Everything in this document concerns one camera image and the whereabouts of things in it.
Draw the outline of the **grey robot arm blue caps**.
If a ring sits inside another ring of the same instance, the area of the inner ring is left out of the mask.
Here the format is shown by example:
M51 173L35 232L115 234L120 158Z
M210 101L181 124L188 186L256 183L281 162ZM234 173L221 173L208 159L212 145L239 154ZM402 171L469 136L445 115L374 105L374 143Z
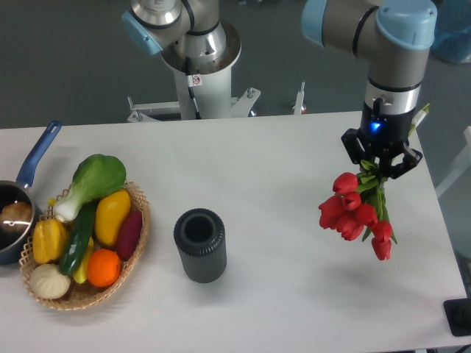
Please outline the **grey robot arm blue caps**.
M231 96L241 41L217 1L132 1L121 20L141 50L173 70L182 119L249 114L253 100ZM408 134L435 23L431 1L308 1L302 11L308 40L370 65L361 125L341 140L353 163L377 163L380 179L401 177L422 159Z

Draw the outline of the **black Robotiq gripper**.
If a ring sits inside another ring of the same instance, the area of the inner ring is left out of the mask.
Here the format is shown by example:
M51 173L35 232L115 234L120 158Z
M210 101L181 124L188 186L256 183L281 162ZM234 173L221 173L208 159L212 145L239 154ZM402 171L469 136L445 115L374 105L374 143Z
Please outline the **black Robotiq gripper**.
M370 107L364 102L360 129L348 129L341 137L351 162L382 160L382 175L397 179L417 167L422 152L408 145L408 134L415 109L401 114L386 114L381 102Z

